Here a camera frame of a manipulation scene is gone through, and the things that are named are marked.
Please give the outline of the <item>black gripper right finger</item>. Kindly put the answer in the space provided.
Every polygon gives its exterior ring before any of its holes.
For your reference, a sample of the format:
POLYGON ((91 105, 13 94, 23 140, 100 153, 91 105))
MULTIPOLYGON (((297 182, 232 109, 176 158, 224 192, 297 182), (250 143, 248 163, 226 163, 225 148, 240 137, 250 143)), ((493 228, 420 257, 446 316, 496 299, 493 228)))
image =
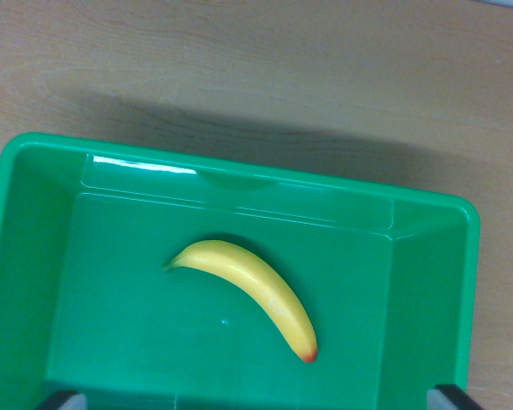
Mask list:
POLYGON ((456 384, 437 384, 427 391, 427 410, 482 410, 482 406, 456 384))

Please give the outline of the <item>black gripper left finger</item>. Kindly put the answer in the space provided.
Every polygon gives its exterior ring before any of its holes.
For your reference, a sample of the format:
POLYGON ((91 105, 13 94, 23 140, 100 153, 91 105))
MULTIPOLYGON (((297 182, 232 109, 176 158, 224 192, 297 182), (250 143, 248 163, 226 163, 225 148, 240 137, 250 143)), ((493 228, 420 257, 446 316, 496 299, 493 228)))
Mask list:
POLYGON ((86 395, 76 390, 58 390, 49 395, 37 410, 86 410, 86 395))

